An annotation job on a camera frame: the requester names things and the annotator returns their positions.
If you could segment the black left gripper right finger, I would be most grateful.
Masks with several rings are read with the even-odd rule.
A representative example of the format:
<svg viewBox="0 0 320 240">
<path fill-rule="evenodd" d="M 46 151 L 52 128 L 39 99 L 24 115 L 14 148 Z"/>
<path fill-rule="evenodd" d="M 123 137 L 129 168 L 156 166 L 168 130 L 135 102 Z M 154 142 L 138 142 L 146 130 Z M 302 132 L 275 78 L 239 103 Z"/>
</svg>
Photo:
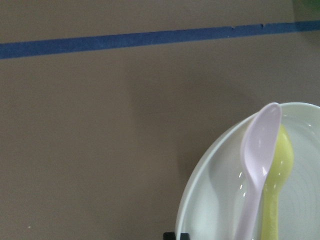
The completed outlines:
<svg viewBox="0 0 320 240">
<path fill-rule="evenodd" d="M 188 233 L 181 233 L 180 234 L 180 240 L 190 240 L 190 235 Z"/>
</svg>

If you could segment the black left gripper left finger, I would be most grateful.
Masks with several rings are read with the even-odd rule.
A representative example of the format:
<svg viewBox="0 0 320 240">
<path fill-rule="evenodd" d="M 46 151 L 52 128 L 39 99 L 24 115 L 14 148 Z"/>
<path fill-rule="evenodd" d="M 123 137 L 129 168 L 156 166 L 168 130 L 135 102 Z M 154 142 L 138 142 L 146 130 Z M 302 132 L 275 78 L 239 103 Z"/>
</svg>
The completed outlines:
<svg viewBox="0 0 320 240">
<path fill-rule="evenodd" d="M 175 233 L 174 232 L 164 232 L 163 233 L 163 240 L 175 240 Z"/>
</svg>

